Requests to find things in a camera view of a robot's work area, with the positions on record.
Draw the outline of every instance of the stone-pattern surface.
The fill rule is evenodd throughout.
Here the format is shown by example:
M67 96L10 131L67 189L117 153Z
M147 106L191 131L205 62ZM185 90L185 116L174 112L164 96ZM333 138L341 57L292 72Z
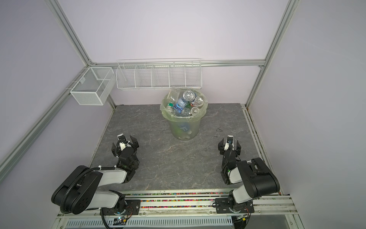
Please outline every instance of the stone-pattern surface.
M222 155L217 145L228 134L234 135L235 142L239 140L242 160L258 157L240 104L209 104L197 136L188 141L172 136L159 105L117 106L92 161L93 167L116 164L111 147L121 133L127 138L132 135L139 142L139 169L130 182L105 185L99 190L237 188L242 183L225 185L220 174Z

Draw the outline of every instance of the black mounting bracket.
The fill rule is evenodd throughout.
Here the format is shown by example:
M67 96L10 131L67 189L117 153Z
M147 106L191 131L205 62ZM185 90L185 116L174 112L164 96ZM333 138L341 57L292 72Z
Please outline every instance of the black mounting bracket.
M132 215L138 215L140 210L140 203L141 200L125 200L126 204L126 211L122 213L122 215L130 215L132 211ZM103 215L115 215L118 216L119 214L114 213L113 208L102 208Z
M215 199L215 208L216 213L223 214L223 213L253 213L254 207L253 207L253 200L247 201L242 203L243 207L241 210L230 210L230 202L228 198L216 198Z

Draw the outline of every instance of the translucent trash can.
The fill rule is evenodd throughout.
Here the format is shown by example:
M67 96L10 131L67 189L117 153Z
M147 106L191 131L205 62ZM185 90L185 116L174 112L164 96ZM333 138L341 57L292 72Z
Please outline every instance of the translucent trash can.
M190 140L198 134L199 124L201 118L206 114L208 102L206 97L199 90L192 88L180 88L180 89L192 90L196 93L197 96L200 96L204 100L204 105L199 109L199 112L189 117L174 116L171 113L171 111L169 111L165 107L165 104L167 104L168 95L166 95L162 100L160 104L160 110L163 117L168 120L169 127L173 136L178 138L179 140Z

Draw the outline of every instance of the aluminum frame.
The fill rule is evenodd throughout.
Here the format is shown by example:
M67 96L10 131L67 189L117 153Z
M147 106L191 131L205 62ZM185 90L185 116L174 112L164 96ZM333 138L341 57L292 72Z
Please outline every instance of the aluminum frame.
M133 215L133 219L148 219L157 217L214 217L214 216L240 216L243 213L227 213L218 214L213 207L197 207L197 205L212 205L213 200L199 199L215 199L218 197L226 197L228 192L232 190L225 189L191 189L191 190L158 190L158 191L121 191L126 195L126 201L133 199L148 200L141 202L138 215ZM193 205L195 207L173 207ZM170 208L146 208L152 206L171 206ZM282 196L279 193L274 193L268 196L262 196L260 199L253 200L254 213L252 215L289 215L289 220L292 220L293 225L295 219L299 219L296 215L298 212L294 206L291 196ZM65 228L70 219L100 219L99 210L84 211L78 215L59 213L56 217L52 228Z
M64 30L66 36L70 40L71 44L75 48L76 52L80 56L81 60L86 65L85 68L82 69L82 71L78 74L78 76L74 79L74 81L78 81L81 77L81 75L86 71L87 67L89 66L105 66L105 67L113 67L116 68L118 66L117 63L93 63L93 61L89 58L87 52L83 48L80 40L78 39L75 31L73 30L71 24L69 23L65 13L63 12L60 4L57 0L45 0L47 6L51 10L51 12L54 14L57 22L59 23L60 27ZM262 78L266 72L266 69L268 68L268 65L270 64L272 57L274 56L274 53L283 37L283 34L286 31L286 28L291 20L291 17L293 13L295 12L295 9L299 3L299 0L289 0L288 5L286 7L285 13L281 19L281 23L279 25L279 28L276 32L276 35L272 41L272 44L270 46L270 49L268 50L268 53L266 55L266 58L264 60L208 60L208 61L202 61L202 67L227 67L227 66L260 66L262 67L261 71L259 72L259 75L255 81L255 84L251 90L251 93L249 95L248 101L246 103L246 107L250 106L257 89L262 81ZM17 164L17 162L21 159L21 157L24 155L24 153L30 148L30 146L34 143L34 141L37 139L37 137L42 133L42 131L46 128L46 126L50 123L50 121L53 119L53 117L58 113L58 111L62 108L62 106L65 104L67 99L70 95L70 88L73 87L75 82L72 82L68 89L66 89L56 100L55 102L47 109L47 111L35 122L35 124L26 132L24 137L18 141L18 143L13 147L13 149L8 153L7 156L5 156L4 159L0 161L0 182L4 180L4 178L9 174L9 172L12 170L12 168ZM115 103L113 102L113 99L109 95L107 98L109 104L111 105L112 109L114 110L116 108ZM252 137L255 140L256 148L258 151L258 154L261 158L266 161L267 165L270 166L269 160L267 159L266 152L264 151L264 148L261 144L261 140L257 135L257 132L255 131L255 125L253 124L250 113L247 109L245 109L244 115L246 116L246 120L248 123L248 126L252 130ZM67 222L67 217L63 215L59 215L56 219L58 222L55 221L55 224L52 228L60 228L59 225L62 225L63 222ZM298 224L301 224L301 220L299 216L296 214L287 214L288 222L292 222L291 225L295 224L296 228L302 229L303 226L297 226Z
M201 60L201 67L231 67L231 66L263 66L265 64L265 60L263 59L253 59L253 60ZM171 64L170 62L149 62L149 64L154 65L166 65ZM190 63L185 61L174 61L176 64L184 64L184 63ZM95 67L112 67L116 69L118 67L117 62L116 63L96 63L93 66Z
M6 178L15 167L25 152L31 147L38 136L43 132L51 120L60 111L63 105L71 96L70 90L76 82L83 76L88 68L83 68L65 91L54 101L54 103L42 114L34 125L15 144L11 151L0 161L0 183Z
M269 47L268 53L266 55L265 64L263 66L261 66L261 70L259 71L258 77L255 80L253 88L252 88L252 90L249 94L248 100L245 104L246 107L250 107L250 104L252 103L254 96L257 93L257 90L262 82L263 76L265 75L266 70L272 61L273 56L276 53L276 50L281 42L283 35L285 34L285 32L287 30L287 27L291 21L291 18L293 16L294 12L296 11L296 8L297 8L299 2L300 2L300 0L289 0L288 1L285 12L281 18L280 25L277 29L277 32L273 38L272 44Z

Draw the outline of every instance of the white wire basket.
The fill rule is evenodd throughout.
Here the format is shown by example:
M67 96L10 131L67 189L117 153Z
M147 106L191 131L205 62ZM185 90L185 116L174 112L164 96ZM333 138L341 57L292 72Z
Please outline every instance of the white wire basket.
M117 88L121 90L202 87L200 59L118 60Z
M80 105L103 105L115 83L111 67L89 67L70 93Z

